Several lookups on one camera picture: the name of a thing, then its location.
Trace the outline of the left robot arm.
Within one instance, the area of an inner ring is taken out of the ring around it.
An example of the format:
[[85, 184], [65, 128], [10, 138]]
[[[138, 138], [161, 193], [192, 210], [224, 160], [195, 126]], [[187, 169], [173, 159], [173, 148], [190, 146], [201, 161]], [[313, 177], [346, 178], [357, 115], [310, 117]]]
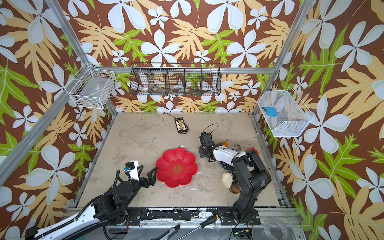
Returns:
[[126, 208], [141, 188], [156, 183], [158, 168], [147, 173], [147, 178], [124, 181], [117, 170], [113, 185], [104, 193], [88, 202], [77, 214], [52, 226], [38, 229], [30, 227], [25, 232], [26, 240], [76, 240], [106, 226], [123, 223], [128, 215]]

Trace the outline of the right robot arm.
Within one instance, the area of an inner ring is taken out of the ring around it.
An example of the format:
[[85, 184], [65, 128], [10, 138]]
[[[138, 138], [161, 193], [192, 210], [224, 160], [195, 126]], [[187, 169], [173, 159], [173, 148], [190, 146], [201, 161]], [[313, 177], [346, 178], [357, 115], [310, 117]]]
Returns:
[[232, 210], [236, 222], [255, 222], [257, 218], [257, 212], [254, 210], [255, 202], [259, 194], [272, 181], [259, 152], [255, 149], [240, 152], [227, 148], [223, 143], [215, 144], [211, 133], [201, 133], [199, 140], [200, 157], [208, 158], [209, 162], [220, 162], [229, 170], [234, 187], [240, 192]]

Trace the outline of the red flower-shaped fruit bowl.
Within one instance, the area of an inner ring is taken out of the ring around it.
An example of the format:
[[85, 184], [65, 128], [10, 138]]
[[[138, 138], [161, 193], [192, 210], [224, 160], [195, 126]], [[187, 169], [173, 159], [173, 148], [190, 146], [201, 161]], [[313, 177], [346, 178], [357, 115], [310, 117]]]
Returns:
[[196, 157], [183, 148], [167, 150], [157, 160], [157, 180], [169, 188], [186, 186], [198, 171]]

